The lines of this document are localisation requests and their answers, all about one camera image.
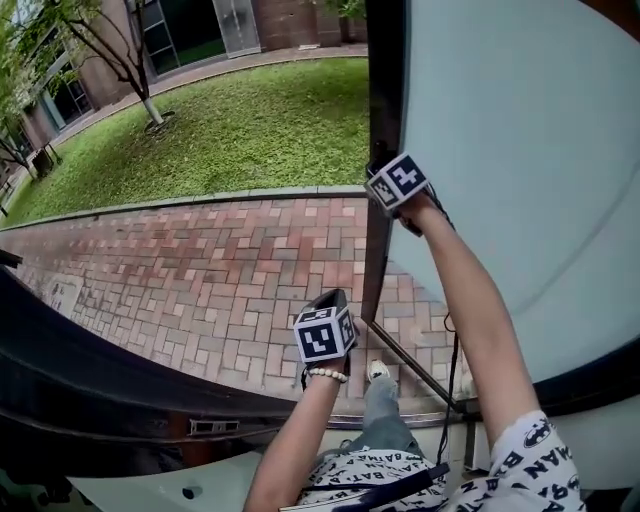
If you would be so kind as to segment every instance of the metal rod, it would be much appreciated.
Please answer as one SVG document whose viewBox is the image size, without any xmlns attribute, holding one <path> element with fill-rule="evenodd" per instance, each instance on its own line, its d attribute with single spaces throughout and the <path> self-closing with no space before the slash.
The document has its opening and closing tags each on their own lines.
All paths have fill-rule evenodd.
<svg viewBox="0 0 640 512">
<path fill-rule="evenodd" d="M 429 386 L 431 389 L 433 389 L 436 393 L 436 395 L 438 395 L 440 398 L 442 398 L 442 400 L 444 400 L 444 402 L 446 404 L 451 405 L 451 408 L 458 413 L 463 413 L 464 410 L 461 407 L 461 405 L 456 402 L 453 397 L 449 397 L 449 393 L 447 393 L 447 390 L 444 389 L 440 383 L 434 379 L 431 374 L 429 372 L 427 372 L 427 370 L 425 370 L 420 363 L 418 363 L 418 361 L 415 360 L 415 358 L 413 358 L 411 356 L 411 354 L 409 354 L 402 345 L 400 345 L 400 343 L 398 343 L 396 340 L 394 340 L 389 333 L 387 333 L 387 331 L 385 331 L 382 327 L 380 327 L 380 325 L 378 325 L 375 321 L 371 322 L 370 324 L 368 324 L 369 327 L 371 328 L 371 330 L 373 332 L 375 332 L 382 341 L 385 342 L 385 344 L 391 349 L 393 350 L 396 355 L 402 359 L 402 361 L 404 361 L 407 366 L 409 366 L 409 368 L 411 368 L 418 377 L 420 377 L 420 379 L 427 385 Z"/>
<path fill-rule="evenodd" d="M 280 425 L 264 427 L 255 430 L 235 430 L 233 433 L 211 433 L 209 435 L 203 435 L 201 437 L 176 437 L 176 438 L 159 438 L 159 437 L 133 437 L 133 436 L 120 436 L 109 435 L 94 432 L 83 432 L 80 430 L 70 429 L 66 427 L 59 427 L 57 425 L 51 425 L 42 421 L 36 420 L 24 414 L 16 413 L 0 407 L 0 418 L 13 421 L 26 428 L 34 429 L 40 432 L 48 434 L 54 434 L 57 436 L 66 436 L 75 439 L 87 439 L 89 441 L 96 442 L 108 442 L 108 443 L 125 443 L 135 444 L 139 446 L 147 445 L 160 445 L 160 446 L 174 446 L 182 444 L 192 443 L 209 443 L 219 441 L 230 441 L 232 439 L 244 439 L 248 437 L 255 437 L 264 434 L 276 433 L 280 430 Z"/>
<path fill-rule="evenodd" d="M 22 256 L 18 256 L 16 254 L 12 254 L 10 252 L 3 251 L 2 249 L 0 249 L 0 265 L 6 265 L 7 267 L 11 267 L 11 268 L 18 268 L 18 265 L 20 265 L 21 263 L 22 263 Z"/>
<path fill-rule="evenodd" d="M 405 89 L 405 34 L 407 2 L 366 0 L 369 34 L 369 151 L 373 160 L 383 145 L 397 153 L 402 136 Z M 367 211 L 362 319 L 374 321 L 387 267 L 391 219 L 374 201 Z"/>
<path fill-rule="evenodd" d="M 444 425 L 443 412 L 431 412 L 426 414 L 401 414 L 402 421 L 409 428 L 434 428 Z M 330 430 L 362 430 L 363 416 L 336 414 L 329 418 L 327 428 Z M 449 424 L 461 423 L 464 418 L 461 414 L 453 413 L 449 417 Z"/>
</svg>

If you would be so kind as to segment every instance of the batman logo print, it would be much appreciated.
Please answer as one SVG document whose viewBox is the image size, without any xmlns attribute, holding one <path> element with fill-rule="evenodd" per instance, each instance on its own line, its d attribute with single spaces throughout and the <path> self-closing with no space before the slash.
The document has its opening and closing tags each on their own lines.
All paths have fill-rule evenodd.
<svg viewBox="0 0 640 512">
<path fill-rule="evenodd" d="M 569 479 L 569 483 L 567 483 L 567 487 L 569 489 L 574 490 L 574 491 L 579 491 L 580 490 L 580 480 L 578 480 L 578 475 L 573 475 Z"/>
<path fill-rule="evenodd" d="M 533 448 L 534 446 L 539 445 L 549 437 L 549 434 L 551 434 L 551 424 L 549 423 L 549 420 L 544 419 L 540 422 L 534 423 L 533 428 L 527 432 L 527 435 L 524 438 L 524 447 Z"/>
</svg>

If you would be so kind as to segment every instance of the green grass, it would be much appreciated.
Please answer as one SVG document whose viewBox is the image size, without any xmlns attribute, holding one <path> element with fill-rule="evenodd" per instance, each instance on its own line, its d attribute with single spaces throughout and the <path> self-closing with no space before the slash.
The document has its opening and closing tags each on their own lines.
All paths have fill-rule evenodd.
<svg viewBox="0 0 640 512">
<path fill-rule="evenodd" d="M 221 191 L 361 183 L 366 59 L 266 66 L 155 98 L 176 115 L 144 133 L 136 105 L 58 148 L 64 159 L 13 201 L 13 225 L 101 206 Z"/>
<path fill-rule="evenodd" d="M 31 183 L 31 175 L 27 174 L 27 176 L 18 185 L 18 188 L 13 191 L 13 194 L 11 194 L 11 197 L 9 197 L 9 199 L 5 200 L 4 197 L 2 198 L 2 206 L 9 212 L 9 218 L 0 213 L 0 228 L 22 222 L 14 221 L 13 212 L 19 210 L 19 208 L 17 207 L 18 205 L 26 204 L 29 202 L 29 195 L 32 190 Z"/>
<path fill-rule="evenodd" d="M 178 59 L 180 60 L 180 65 L 186 66 L 192 62 L 213 57 L 214 55 L 221 55 L 225 52 L 226 49 L 222 39 L 216 39 L 214 41 L 207 41 L 200 46 L 178 52 Z"/>
</svg>

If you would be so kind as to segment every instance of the walkway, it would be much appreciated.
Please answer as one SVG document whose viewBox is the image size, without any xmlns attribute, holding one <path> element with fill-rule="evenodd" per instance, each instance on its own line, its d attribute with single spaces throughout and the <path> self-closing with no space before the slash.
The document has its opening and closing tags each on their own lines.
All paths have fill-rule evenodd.
<svg viewBox="0 0 640 512">
<path fill-rule="evenodd" d="M 295 399 L 293 315 L 332 287 L 344 288 L 359 314 L 366 208 L 365 199 L 344 198 L 146 210 L 5 231 L 0 247 L 24 257 L 17 275 L 41 296 L 51 271 L 78 276 L 70 317 L 110 342 L 197 377 Z M 452 352 L 445 313 L 389 265 L 380 321 L 443 384 Z M 404 411 L 439 407 L 365 334 L 337 410 L 362 410 L 374 358 L 390 364 Z"/>
<path fill-rule="evenodd" d="M 267 64 L 277 64 L 280 62 L 290 62 L 309 59 L 325 59 L 330 57 L 366 57 L 367 45 L 354 44 L 348 46 L 336 46 L 331 48 L 317 48 L 315 50 L 298 50 L 295 48 L 287 48 L 285 50 L 276 50 L 273 52 L 256 53 L 245 57 L 228 59 L 212 64 L 191 69 L 188 71 L 178 70 L 175 73 L 168 73 L 168 77 L 161 78 L 155 84 L 150 86 L 151 96 L 162 94 L 177 87 L 187 85 L 200 80 L 205 80 L 217 75 L 223 75 L 232 71 L 241 69 L 249 69 Z M 135 94 L 125 96 L 118 103 L 107 105 L 97 112 L 83 117 L 77 123 L 64 130 L 58 137 L 51 141 L 53 146 L 62 144 L 65 140 L 73 137 L 92 124 L 101 121 L 105 117 L 109 117 L 116 112 L 123 110 L 131 105 L 138 103 L 140 99 Z"/>
</svg>

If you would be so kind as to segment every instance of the white printed shirt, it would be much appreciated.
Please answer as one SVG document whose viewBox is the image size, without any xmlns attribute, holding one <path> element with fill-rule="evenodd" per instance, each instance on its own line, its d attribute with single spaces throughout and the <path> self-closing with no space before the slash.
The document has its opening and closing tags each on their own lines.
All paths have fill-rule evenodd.
<svg viewBox="0 0 640 512">
<path fill-rule="evenodd" d="M 307 485 L 386 484 L 432 468 L 434 464 L 410 453 L 369 450 L 328 456 Z M 542 411 L 519 418 L 508 427 L 491 452 L 488 477 L 462 484 L 447 500 L 445 481 L 376 511 L 440 512 L 514 511 L 561 512 L 586 510 L 571 452 Z M 342 505 L 358 490 L 302 493 L 298 507 L 320 502 Z"/>
</svg>

